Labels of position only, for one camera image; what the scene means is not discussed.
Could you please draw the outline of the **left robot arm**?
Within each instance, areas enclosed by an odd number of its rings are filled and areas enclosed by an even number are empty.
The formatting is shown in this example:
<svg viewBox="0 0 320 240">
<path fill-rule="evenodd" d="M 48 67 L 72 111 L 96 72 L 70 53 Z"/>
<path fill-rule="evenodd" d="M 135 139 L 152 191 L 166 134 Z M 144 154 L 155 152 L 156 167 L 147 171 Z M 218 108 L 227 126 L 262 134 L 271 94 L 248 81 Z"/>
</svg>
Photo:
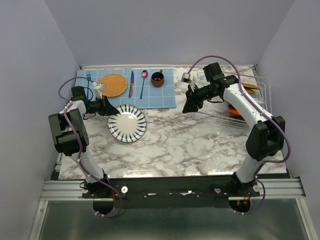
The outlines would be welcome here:
<svg viewBox="0 0 320 240">
<path fill-rule="evenodd" d="M 94 160 L 89 150 L 89 135 L 83 116 L 98 114 L 102 117 L 115 116 L 120 112 L 112 106 L 107 97 L 87 99 L 85 88 L 71 88 L 72 97 L 64 109 L 48 117 L 55 149 L 72 159 L 85 176 L 84 189 L 101 198 L 115 194 L 105 171 Z"/>
</svg>

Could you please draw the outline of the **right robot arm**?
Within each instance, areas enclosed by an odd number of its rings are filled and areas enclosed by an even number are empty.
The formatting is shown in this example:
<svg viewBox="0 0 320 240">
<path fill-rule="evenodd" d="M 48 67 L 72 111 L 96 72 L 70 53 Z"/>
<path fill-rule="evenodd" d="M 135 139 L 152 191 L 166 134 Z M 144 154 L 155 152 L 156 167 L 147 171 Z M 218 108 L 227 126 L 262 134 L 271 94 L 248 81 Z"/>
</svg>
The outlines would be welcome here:
<svg viewBox="0 0 320 240">
<path fill-rule="evenodd" d="M 285 120 L 262 108 L 245 90 L 239 74 L 224 75 L 217 62 L 205 66 L 203 71 L 209 83 L 203 87 L 195 84 L 189 72 L 182 74 L 182 82 L 188 83 L 182 112 L 198 112 L 204 101 L 220 97 L 231 104 L 246 121 L 251 129 L 245 143 L 247 156 L 239 169 L 232 174 L 230 183 L 230 191 L 241 196 L 255 182 L 262 166 L 270 162 L 270 157 L 283 148 Z"/>
</svg>

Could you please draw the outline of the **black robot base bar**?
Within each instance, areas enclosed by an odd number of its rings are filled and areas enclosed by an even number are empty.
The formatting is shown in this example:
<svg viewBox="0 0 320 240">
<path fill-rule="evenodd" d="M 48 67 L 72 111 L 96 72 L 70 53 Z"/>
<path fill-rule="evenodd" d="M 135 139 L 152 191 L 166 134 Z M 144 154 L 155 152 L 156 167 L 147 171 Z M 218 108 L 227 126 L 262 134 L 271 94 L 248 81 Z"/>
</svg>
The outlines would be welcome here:
<svg viewBox="0 0 320 240">
<path fill-rule="evenodd" d="M 84 199 L 117 200 L 124 209 L 228 208 L 230 201 L 260 196 L 257 182 L 238 183 L 233 175 L 111 178 L 111 187 L 87 186 Z"/>
</svg>

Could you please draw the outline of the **blue striped white plate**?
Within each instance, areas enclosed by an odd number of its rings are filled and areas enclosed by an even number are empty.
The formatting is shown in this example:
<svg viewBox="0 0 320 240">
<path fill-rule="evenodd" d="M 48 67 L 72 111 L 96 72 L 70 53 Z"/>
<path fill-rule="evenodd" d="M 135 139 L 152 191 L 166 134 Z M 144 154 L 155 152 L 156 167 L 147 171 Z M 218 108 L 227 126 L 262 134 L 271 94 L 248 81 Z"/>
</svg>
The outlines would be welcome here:
<svg viewBox="0 0 320 240">
<path fill-rule="evenodd" d="M 111 115 L 107 120 L 111 135 L 123 143 L 133 143 L 141 139 L 147 129 L 144 113 L 130 104 L 119 105 L 116 109 L 119 114 Z"/>
</svg>

